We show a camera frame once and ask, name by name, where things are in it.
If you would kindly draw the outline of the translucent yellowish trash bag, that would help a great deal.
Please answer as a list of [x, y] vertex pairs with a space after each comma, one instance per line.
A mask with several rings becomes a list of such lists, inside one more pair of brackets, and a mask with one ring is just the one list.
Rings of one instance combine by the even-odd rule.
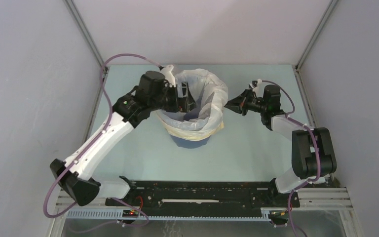
[[224, 128], [224, 108], [228, 87], [214, 73], [205, 69], [183, 70], [175, 75], [177, 82], [186, 82], [195, 100], [189, 112], [158, 111], [157, 116], [169, 136], [183, 146], [187, 143], [206, 143]]

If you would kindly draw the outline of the blue plastic trash bin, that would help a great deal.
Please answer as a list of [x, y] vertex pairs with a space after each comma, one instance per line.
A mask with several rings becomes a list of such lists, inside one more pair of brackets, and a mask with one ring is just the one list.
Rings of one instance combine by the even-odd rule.
[[[200, 112], [200, 108], [195, 108], [195, 109], [191, 110], [190, 112], [185, 113], [183, 115], [183, 121], [189, 121], [190, 119], [197, 119], [199, 116], [199, 112]], [[205, 138], [203, 140], [199, 140], [199, 141], [190, 141], [190, 140], [185, 140], [183, 138], [179, 138], [179, 137], [172, 136], [172, 135], [170, 135], [170, 137], [176, 143], [176, 145], [178, 147], [186, 148], [186, 149], [195, 149], [195, 148], [199, 148], [201, 146], [204, 146], [207, 144], [207, 142], [210, 139], [210, 137], [207, 137], [207, 138]]]

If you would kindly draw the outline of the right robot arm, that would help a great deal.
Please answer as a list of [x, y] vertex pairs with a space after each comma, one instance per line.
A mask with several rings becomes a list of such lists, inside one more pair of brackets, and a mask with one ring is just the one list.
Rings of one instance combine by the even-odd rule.
[[273, 206], [281, 206], [287, 193], [319, 181], [337, 170], [336, 155], [330, 132], [325, 127], [311, 128], [291, 117], [295, 111], [281, 109], [281, 95], [286, 91], [268, 81], [261, 97], [256, 95], [259, 82], [253, 81], [239, 96], [229, 100], [225, 107], [245, 116], [248, 111], [259, 113], [262, 124], [291, 141], [291, 166], [281, 176], [274, 178], [267, 193]]

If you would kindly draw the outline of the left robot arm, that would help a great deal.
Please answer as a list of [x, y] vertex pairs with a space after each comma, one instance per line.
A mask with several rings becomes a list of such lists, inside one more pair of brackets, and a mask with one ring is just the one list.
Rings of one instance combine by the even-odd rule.
[[98, 182], [92, 177], [97, 166], [151, 112], [189, 112], [195, 107], [188, 82], [176, 82], [166, 70], [147, 71], [130, 92], [109, 104], [108, 117], [98, 130], [64, 161], [55, 159], [50, 169], [62, 190], [79, 206], [96, 198], [117, 198], [123, 205], [132, 205], [136, 199], [134, 184], [124, 176]]

